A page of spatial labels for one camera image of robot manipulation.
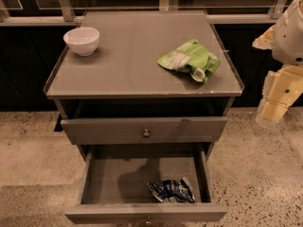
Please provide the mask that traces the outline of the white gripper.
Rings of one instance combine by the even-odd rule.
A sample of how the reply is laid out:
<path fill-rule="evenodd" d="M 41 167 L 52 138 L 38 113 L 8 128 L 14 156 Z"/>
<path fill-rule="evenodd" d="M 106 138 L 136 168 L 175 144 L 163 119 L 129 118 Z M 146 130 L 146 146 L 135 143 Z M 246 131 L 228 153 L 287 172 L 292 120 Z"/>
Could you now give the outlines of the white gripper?
<path fill-rule="evenodd" d="M 272 49 L 273 58 L 285 63 L 269 71 L 262 89 L 256 121 L 261 126 L 278 123 L 303 94 L 303 0 L 294 0 L 277 20 L 252 43 L 256 49 Z"/>

